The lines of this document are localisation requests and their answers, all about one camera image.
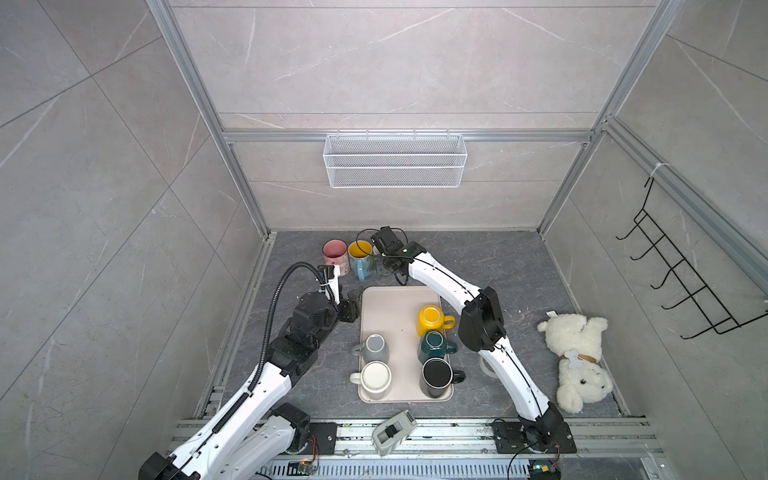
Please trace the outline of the blue butterfly mug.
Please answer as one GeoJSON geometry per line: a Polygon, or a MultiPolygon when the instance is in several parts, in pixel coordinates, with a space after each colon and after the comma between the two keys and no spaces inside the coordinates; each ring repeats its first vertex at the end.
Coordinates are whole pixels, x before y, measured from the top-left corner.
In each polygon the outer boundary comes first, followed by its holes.
{"type": "Polygon", "coordinates": [[[365,281],[375,272],[374,249],[365,240],[356,240],[348,246],[351,270],[360,282],[365,281]]]}

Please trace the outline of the pink patterned mug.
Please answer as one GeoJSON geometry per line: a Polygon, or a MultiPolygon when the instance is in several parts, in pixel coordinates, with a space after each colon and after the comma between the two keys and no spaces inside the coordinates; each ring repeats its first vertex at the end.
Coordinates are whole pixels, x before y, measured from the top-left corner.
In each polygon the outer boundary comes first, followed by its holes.
{"type": "Polygon", "coordinates": [[[339,239],[327,241],[322,254],[327,265],[337,265],[340,269],[340,276],[345,276],[350,272],[350,261],[347,251],[347,244],[339,239]]]}

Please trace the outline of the light green mug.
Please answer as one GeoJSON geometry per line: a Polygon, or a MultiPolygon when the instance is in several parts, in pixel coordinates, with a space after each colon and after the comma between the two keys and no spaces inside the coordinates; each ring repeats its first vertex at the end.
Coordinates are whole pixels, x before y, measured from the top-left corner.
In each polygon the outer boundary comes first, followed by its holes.
{"type": "Polygon", "coordinates": [[[369,256],[368,267],[370,276],[385,276],[392,273],[392,271],[384,265],[384,259],[378,255],[369,256]]]}

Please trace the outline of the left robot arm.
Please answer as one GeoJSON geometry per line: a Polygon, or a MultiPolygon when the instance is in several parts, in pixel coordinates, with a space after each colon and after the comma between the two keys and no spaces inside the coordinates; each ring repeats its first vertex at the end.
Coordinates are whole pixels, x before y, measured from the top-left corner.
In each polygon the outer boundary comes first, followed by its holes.
{"type": "Polygon", "coordinates": [[[282,399],[311,369],[335,326],[359,316],[356,301],[343,297],[339,276],[336,265],[299,261],[287,268],[270,301],[254,371],[185,443],[169,455],[152,454],[140,467],[139,478],[250,479],[274,457],[303,450],[309,442],[310,417],[282,399]],[[274,335],[279,297],[298,269],[309,271],[318,287],[300,296],[291,317],[274,335]]]}

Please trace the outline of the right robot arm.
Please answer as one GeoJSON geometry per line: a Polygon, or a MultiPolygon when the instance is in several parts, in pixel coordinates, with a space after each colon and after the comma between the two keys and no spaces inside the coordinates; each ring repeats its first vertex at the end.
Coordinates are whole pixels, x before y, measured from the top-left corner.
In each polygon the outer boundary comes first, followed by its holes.
{"type": "Polygon", "coordinates": [[[408,275],[435,291],[461,315],[458,336],[479,353],[509,393],[523,427],[528,447],[545,451],[565,431],[557,406],[536,385],[514,352],[504,328],[497,292],[461,279],[415,241],[404,243],[389,226],[371,235],[385,268],[408,275]]]}

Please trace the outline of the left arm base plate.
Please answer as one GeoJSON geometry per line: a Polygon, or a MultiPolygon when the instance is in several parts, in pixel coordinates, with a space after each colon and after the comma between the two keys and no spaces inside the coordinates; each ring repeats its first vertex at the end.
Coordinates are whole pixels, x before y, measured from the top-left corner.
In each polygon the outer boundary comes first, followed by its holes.
{"type": "Polygon", "coordinates": [[[292,455],[331,455],[335,452],[338,424],[312,422],[298,428],[286,452],[292,455]]]}

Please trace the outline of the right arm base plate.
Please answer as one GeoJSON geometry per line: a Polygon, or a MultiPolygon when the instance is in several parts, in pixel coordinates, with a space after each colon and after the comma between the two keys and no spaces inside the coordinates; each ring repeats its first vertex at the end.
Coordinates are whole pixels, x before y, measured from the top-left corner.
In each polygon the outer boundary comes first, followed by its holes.
{"type": "Polygon", "coordinates": [[[536,443],[527,437],[527,431],[519,421],[496,419],[489,424],[492,438],[499,454],[522,453],[576,454],[577,447],[570,426],[567,423],[552,434],[544,443],[536,443]]]}

